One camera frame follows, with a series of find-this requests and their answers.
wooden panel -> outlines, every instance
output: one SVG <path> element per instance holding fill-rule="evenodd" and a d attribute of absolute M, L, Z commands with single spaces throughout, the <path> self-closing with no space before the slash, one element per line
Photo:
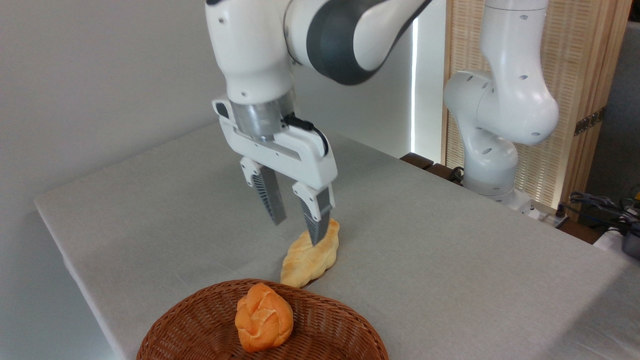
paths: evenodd
<path fill-rule="evenodd" d="M 585 99 L 581 104 L 583 118 L 606 105 L 631 2 L 631 0 L 610 0 L 603 1 L 601 4 L 608 7 L 600 9 L 598 21 L 605 25 L 598 29 L 594 41 L 591 57 L 593 68 L 590 67 L 588 70 L 588 76 L 592 74 L 593 79 L 590 86 L 583 90 L 583 99 Z M 586 189 L 601 126 L 598 124 L 573 139 L 563 184 L 562 201 L 567 201 L 573 191 L 583 192 Z"/>
<path fill-rule="evenodd" d="M 538 202 L 555 207 L 563 189 L 586 185 L 600 127 L 576 138 L 573 132 L 579 120 L 606 102 L 626 23 L 619 19 L 629 7 L 630 0 L 550 0 L 541 63 L 560 118 L 543 143 L 516 144 L 520 155 L 516 187 Z M 451 1 L 449 76 L 463 69 L 489 70 L 479 50 L 483 8 L 478 0 Z M 445 164 L 463 166 L 460 133 L 448 112 L 447 118 Z"/>

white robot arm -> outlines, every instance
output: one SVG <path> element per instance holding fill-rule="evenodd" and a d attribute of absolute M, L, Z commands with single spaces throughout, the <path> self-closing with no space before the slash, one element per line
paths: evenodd
<path fill-rule="evenodd" d="M 331 146 L 296 117 L 291 65 L 338 83 L 373 76 L 430 0 L 207 0 L 206 15 L 228 99 L 213 102 L 231 148 L 242 155 L 274 223 L 286 217 L 275 172 L 297 180 L 313 243 L 334 207 L 337 169 Z"/>
<path fill-rule="evenodd" d="M 465 147 L 463 185 L 522 213 L 528 195 L 514 189 L 518 152 L 556 127 L 558 106 L 540 65 L 548 0 L 486 0 L 480 49 L 492 72 L 463 70 L 445 86 L 444 101 Z"/>

bread roll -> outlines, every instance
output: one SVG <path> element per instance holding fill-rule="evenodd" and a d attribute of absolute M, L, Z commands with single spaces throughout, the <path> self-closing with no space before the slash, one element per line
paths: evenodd
<path fill-rule="evenodd" d="M 331 219 L 326 235 L 316 246 L 311 243 L 308 231 L 302 233 L 291 244 L 287 256 L 282 262 L 280 282 L 301 288 L 333 266 L 338 251 L 339 229 L 340 224 Z"/>
<path fill-rule="evenodd" d="M 293 310 L 285 299 L 260 282 L 238 301 L 236 328 L 247 352 L 278 347 L 291 335 Z"/>

brown wicker basket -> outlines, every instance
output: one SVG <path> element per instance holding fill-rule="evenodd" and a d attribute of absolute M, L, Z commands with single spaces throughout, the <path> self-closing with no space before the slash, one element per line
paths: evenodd
<path fill-rule="evenodd" d="M 234 325 L 236 304 L 258 282 L 293 308 L 291 337 L 265 351 L 243 350 Z M 158 319 L 138 350 L 137 360 L 212 359 L 388 359 L 369 322 L 348 306 L 306 290 L 244 279 L 221 282 L 180 301 Z"/>

table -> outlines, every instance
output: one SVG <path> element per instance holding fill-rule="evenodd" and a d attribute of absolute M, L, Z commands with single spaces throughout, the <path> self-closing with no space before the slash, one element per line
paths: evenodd
<path fill-rule="evenodd" d="M 335 266 L 307 289 L 370 321 L 392 359 L 640 357 L 640 269 L 460 186 L 329 134 Z M 107 339 L 134 359 L 200 288 L 277 281 L 305 229 L 274 226 L 217 124 L 104 168 L 36 205 Z"/>

